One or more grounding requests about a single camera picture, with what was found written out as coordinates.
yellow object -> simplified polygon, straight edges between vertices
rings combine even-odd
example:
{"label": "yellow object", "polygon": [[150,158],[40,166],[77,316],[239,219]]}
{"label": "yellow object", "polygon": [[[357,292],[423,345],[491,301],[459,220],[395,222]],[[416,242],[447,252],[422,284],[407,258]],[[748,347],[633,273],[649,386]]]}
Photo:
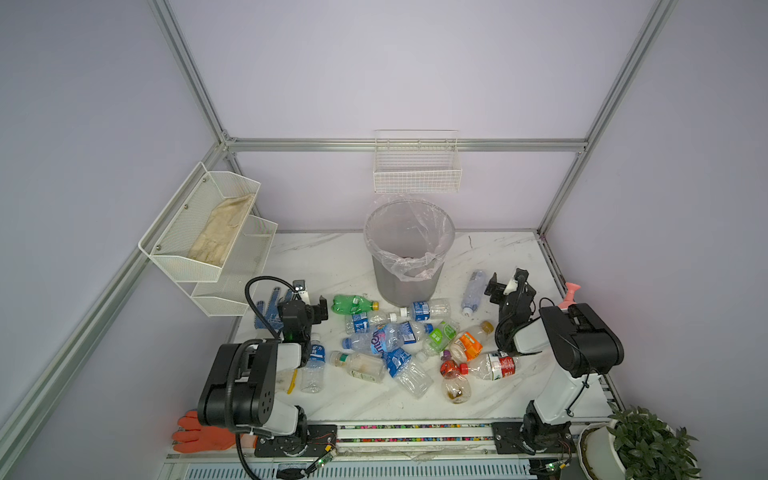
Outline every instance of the yellow object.
{"label": "yellow object", "polygon": [[293,378],[290,380],[290,386],[288,387],[288,395],[293,391],[293,387],[296,386],[296,374],[299,372],[299,369],[293,370]]}

plastic bottle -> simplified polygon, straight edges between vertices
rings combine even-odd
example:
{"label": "plastic bottle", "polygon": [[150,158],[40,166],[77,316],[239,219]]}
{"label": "plastic bottle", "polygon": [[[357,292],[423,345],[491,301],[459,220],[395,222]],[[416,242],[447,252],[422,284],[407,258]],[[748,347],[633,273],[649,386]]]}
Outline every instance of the plastic bottle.
{"label": "plastic bottle", "polygon": [[467,290],[464,291],[462,300],[462,313],[464,316],[472,316],[480,307],[480,300],[485,292],[485,286],[488,284],[488,277],[482,270],[475,270],[469,277]]}
{"label": "plastic bottle", "polygon": [[428,302],[414,302],[411,306],[400,309],[400,316],[417,322],[432,322],[434,320],[449,318],[451,305],[448,299],[438,298]]}
{"label": "plastic bottle", "polygon": [[331,352],[329,354],[334,366],[343,368],[356,379],[367,382],[381,383],[387,373],[386,365],[381,359],[360,353]]}
{"label": "plastic bottle", "polygon": [[469,364],[462,363],[458,370],[462,375],[472,375],[483,380],[499,380],[515,374],[518,357],[504,352],[483,353]]}
{"label": "plastic bottle", "polygon": [[459,366],[453,360],[451,353],[446,350],[442,356],[443,363],[440,366],[442,375],[442,388],[445,395],[453,403],[464,403],[472,397],[472,389],[469,381],[459,371]]}
{"label": "plastic bottle", "polygon": [[479,325],[473,325],[465,332],[460,333],[451,342],[449,348],[453,359],[457,363],[467,363],[476,358],[480,355],[483,345],[488,342],[488,336],[491,333],[493,333],[493,325],[488,320]]}
{"label": "plastic bottle", "polygon": [[387,323],[394,323],[397,321],[396,313],[384,313],[384,312],[363,312],[355,313],[354,315],[348,315],[346,317],[346,334],[352,335],[353,333],[366,333],[371,329],[376,329],[381,325]]}
{"label": "plastic bottle", "polygon": [[384,363],[389,370],[389,376],[408,391],[411,395],[420,399],[434,383],[431,376],[421,369],[411,356],[403,349],[384,354]]}
{"label": "plastic bottle", "polygon": [[323,369],[326,366],[326,349],[320,345],[320,335],[312,334],[312,353],[310,360],[301,372],[301,391],[318,393],[323,389]]}
{"label": "plastic bottle", "polygon": [[398,334],[399,325],[387,323],[373,332],[355,333],[342,339],[341,348],[379,356],[400,347],[401,340]]}
{"label": "plastic bottle", "polygon": [[451,340],[456,337],[457,332],[458,325],[453,323],[450,319],[440,322],[440,324],[434,328],[432,333],[429,334],[429,338],[424,342],[422,351],[416,354],[417,360],[426,362],[428,357],[440,355]]}
{"label": "plastic bottle", "polygon": [[379,302],[372,302],[364,296],[336,295],[333,297],[333,311],[339,315],[353,315],[378,309]]}

gray trash can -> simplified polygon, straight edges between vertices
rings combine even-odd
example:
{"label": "gray trash can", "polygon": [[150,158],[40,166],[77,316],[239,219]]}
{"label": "gray trash can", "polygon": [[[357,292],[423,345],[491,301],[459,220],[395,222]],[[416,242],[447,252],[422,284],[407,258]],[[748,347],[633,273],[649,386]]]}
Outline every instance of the gray trash can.
{"label": "gray trash can", "polygon": [[425,200],[399,198],[375,209],[363,237],[382,298],[396,306],[429,300],[455,233],[451,217]]}

bottle cap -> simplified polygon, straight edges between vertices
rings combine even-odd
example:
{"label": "bottle cap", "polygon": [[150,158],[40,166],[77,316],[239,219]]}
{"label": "bottle cap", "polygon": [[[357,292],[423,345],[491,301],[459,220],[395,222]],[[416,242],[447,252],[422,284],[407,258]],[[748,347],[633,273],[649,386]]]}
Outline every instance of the bottle cap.
{"label": "bottle cap", "polygon": [[490,323],[488,320],[486,320],[483,323],[481,323],[480,327],[482,328],[483,332],[486,332],[486,333],[492,333],[493,332],[493,323]]}

green plastic bottle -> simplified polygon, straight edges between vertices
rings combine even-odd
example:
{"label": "green plastic bottle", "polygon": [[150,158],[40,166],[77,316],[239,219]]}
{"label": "green plastic bottle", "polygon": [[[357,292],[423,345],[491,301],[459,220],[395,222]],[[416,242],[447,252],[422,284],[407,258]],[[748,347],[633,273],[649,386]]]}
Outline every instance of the green plastic bottle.
{"label": "green plastic bottle", "polygon": [[339,315],[355,315],[378,309],[379,302],[372,302],[364,296],[336,295],[333,297],[333,311]]}

